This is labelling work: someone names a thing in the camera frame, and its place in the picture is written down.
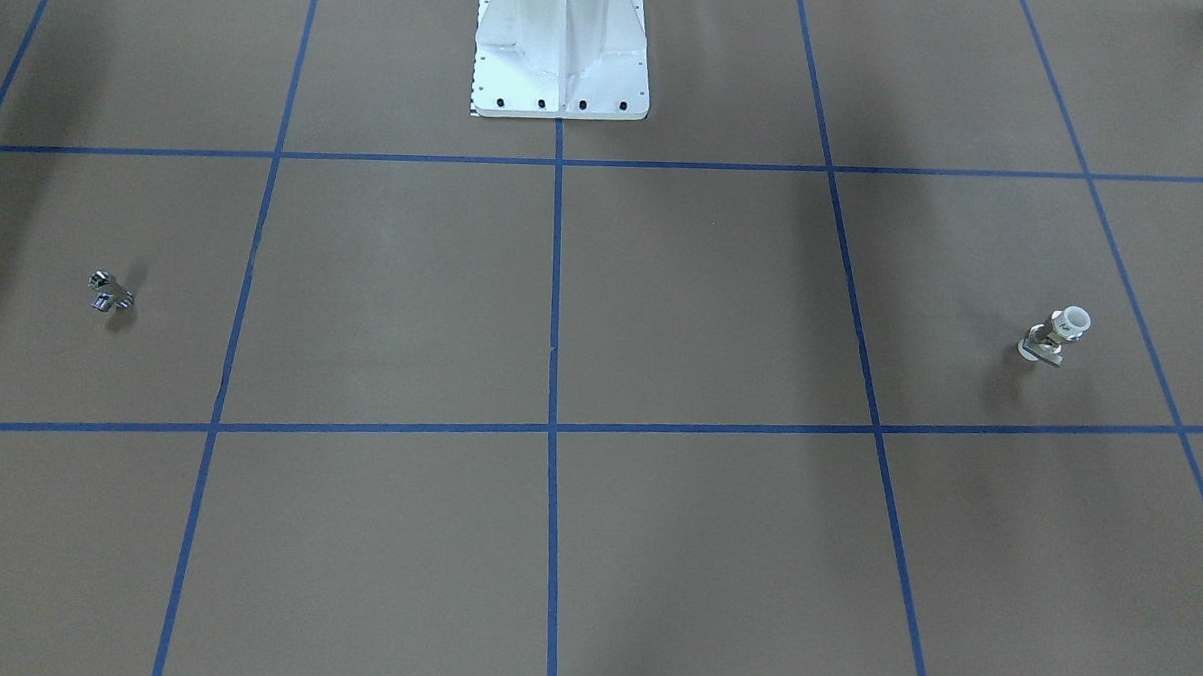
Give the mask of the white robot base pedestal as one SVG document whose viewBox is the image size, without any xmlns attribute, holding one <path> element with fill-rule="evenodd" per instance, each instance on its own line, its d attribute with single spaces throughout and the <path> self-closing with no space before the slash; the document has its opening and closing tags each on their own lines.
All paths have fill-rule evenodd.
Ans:
<svg viewBox="0 0 1203 676">
<path fill-rule="evenodd" d="M 651 109 L 644 0 L 478 0 L 473 115 L 638 121 Z"/>
</svg>

